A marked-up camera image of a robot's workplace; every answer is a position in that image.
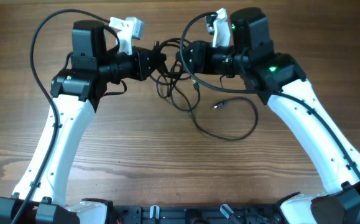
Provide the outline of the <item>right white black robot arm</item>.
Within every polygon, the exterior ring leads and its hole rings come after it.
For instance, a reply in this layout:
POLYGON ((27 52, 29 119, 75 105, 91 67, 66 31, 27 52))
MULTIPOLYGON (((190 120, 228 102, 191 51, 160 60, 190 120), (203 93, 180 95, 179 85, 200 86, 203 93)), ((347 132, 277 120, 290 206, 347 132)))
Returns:
POLYGON ((275 223, 360 223, 360 153, 319 102, 297 61, 276 52, 257 7, 202 14, 212 42, 182 45, 177 58, 190 76, 239 75, 291 130, 315 166, 322 194, 295 193, 272 214, 275 223))

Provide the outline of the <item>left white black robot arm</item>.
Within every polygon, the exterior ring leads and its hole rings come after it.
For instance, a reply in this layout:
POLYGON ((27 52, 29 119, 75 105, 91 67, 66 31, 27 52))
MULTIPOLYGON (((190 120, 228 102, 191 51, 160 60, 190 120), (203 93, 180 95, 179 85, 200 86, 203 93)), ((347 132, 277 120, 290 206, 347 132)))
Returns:
POLYGON ((74 23, 73 50, 52 79, 52 105, 35 153, 12 195, 0 197, 0 223, 122 223, 112 201, 84 198, 69 206, 66 190, 81 137, 108 96, 108 83, 144 81, 165 61, 156 50, 132 45, 143 30, 136 17, 74 23))

